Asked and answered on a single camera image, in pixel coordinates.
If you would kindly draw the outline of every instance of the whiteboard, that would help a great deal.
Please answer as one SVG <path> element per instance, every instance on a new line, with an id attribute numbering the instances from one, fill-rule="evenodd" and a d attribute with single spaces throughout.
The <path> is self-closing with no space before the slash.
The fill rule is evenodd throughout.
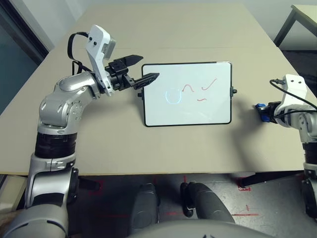
<path id="1" fill-rule="evenodd" d="M 159 73 L 144 87 L 146 126 L 231 122 L 230 62 L 145 64 L 142 75 Z"/>

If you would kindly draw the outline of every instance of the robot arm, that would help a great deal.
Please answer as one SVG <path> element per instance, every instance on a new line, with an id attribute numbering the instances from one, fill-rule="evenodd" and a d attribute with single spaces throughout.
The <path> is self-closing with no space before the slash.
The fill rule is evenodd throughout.
<path id="1" fill-rule="evenodd" d="M 78 169 L 75 145 L 84 108 L 102 94 L 115 90 L 142 88 L 157 77 L 149 73 L 134 80 L 128 67 L 143 57 L 131 55 L 103 66 L 110 58 L 115 41 L 109 33 L 94 25 L 88 35 L 86 50 L 93 72 L 83 72 L 58 81 L 54 91 L 40 104 L 35 152 L 31 155 L 25 210 L 11 223 L 5 238 L 64 238 L 68 234 L 66 206 L 76 199 Z"/>
<path id="2" fill-rule="evenodd" d="M 307 88 L 303 77 L 287 74 L 283 80 L 271 80 L 270 83 L 284 92 L 282 101 L 256 107 L 262 120 L 299 130 L 305 151 L 306 178 L 302 181 L 302 193 L 306 213 L 317 219 L 317 106 L 305 100 Z"/>

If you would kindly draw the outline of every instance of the beige tabletop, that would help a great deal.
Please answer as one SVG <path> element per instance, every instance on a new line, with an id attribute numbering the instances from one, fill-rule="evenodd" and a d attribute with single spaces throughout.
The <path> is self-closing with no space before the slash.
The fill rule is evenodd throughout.
<path id="1" fill-rule="evenodd" d="M 292 8 L 317 27 L 317 5 L 292 5 Z"/>
<path id="2" fill-rule="evenodd" d="M 261 123 L 253 105 L 279 101 L 269 80 L 296 71 L 241 4 L 99 5 L 69 31 L 107 30 L 117 46 L 111 59 L 137 54 L 143 63 L 231 61 L 232 122 L 228 125 L 145 127 L 142 101 L 128 89 L 103 96 L 84 111 L 76 145 L 82 175 L 230 173 L 301 170 L 299 133 Z M 71 73 L 65 36 L 0 116 L 0 173 L 26 174 L 34 151 L 38 107 L 54 84 Z M 85 39 L 74 56 L 85 65 Z M 307 97 L 316 102 L 311 92 Z"/>

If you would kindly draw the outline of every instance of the whiteboard frame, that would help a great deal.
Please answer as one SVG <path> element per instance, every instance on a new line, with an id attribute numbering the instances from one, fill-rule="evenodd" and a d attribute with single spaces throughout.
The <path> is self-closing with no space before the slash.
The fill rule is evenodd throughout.
<path id="1" fill-rule="evenodd" d="M 145 63 L 141 67 L 142 77 L 143 74 L 143 67 L 147 65 L 170 65 L 170 64 L 203 64 L 203 63 L 229 63 L 230 64 L 230 120 L 229 122 L 224 123 L 201 123 L 201 124 L 173 124 L 173 125 L 147 125 L 146 123 L 146 115 L 145 115 L 145 93 L 144 93 L 144 87 L 142 89 L 142 99 L 143 99 L 143 115 L 144 115 L 144 125 L 146 127 L 161 127 L 161 126 L 188 126 L 188 125 L 224 125 L 229 124 L 232 121 L 232 97 L 233 97 L 233 87 L 232 87 L 232 63 L 229 61 L 208 61 L 208 62 L 184 62 L 184 63 Z"/>

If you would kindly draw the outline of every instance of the black cable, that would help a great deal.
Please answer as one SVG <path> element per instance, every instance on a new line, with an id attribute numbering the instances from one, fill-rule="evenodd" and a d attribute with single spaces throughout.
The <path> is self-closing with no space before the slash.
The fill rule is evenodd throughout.
<path id="1" fill-rule="evenodd" d="M 72 75 L 75 74 L 75 64 L 78 65 L 78 70 L 77 70 L 77 74 L 81 73 L 83 70 L 84 71 L 88 71 L 91 72 L 91 70 L 89 68 L 87 68 L 86 66 L 84 66 L 79 60 L 76 60 L 73 56 L 73 40 L 75 38 L 76 35 L 80 35 L 80 36 L 84 36 L 86 38 L 88 38 L 88 33 L 87 32 L 77 32 L 74 34 L 71 34 L 69 39 L 68 39 L 68 44 L 67 44 L 67 55 L 68 57 L 73 60 L 72 61 Z"/>
<path id="2" fill-rule="evenodd" d="M 289 115 L 289 114 L 293 114 L 293 113 L 317 113 L 316 110 L 298 110 L 298 111 L 290 111 L 290 112 L 287 112 L 287 113 L 283 113 L 281 115 L 276 115 L 274 116 L 274 119 L 276 118 L 282 118 L 286 115 Z"/>
<path id="3" fill-rule="evenodd" d="M 284 89 L 278 87 L 278 86 L 277 86 L 276 84 L 274 84 L 273 82 L 274 82 L 274 83 L 279 83 L 280 81 L 278 81 L 278 79 L 271 79 L 271 80 L 269 81 L 269 83 L 270 83 L 274 88 L 277 88 L 278 90 L 282 91 L 283 93 L 286 93 L 286 94 L 288 94 L 288 95 L 290 95 L 290 96 L 292 96 L 292 97 L 294 97 L 294 98 L 297 98 L 298 100 L 303 101 L 304 103 L 307 103 L 308 105 L 312 106 L 313 108 L 315 108 L 315 109 L 317 110 L 317 106 L 314 105 L 313 103 L 311 103 L 311 102 L 309 102 L 309 101 L 307 101 L 307 100 L 305 100 L 305 99 L 303 99 L 303 98 L 301 98 L 301 97 L 298 97 L 298 96 L 296 96 L 295 94 L 292 94 L 292 93 L 290 93 L 290 92 L 287 92 L 286 90 L 284 90 Z"/>

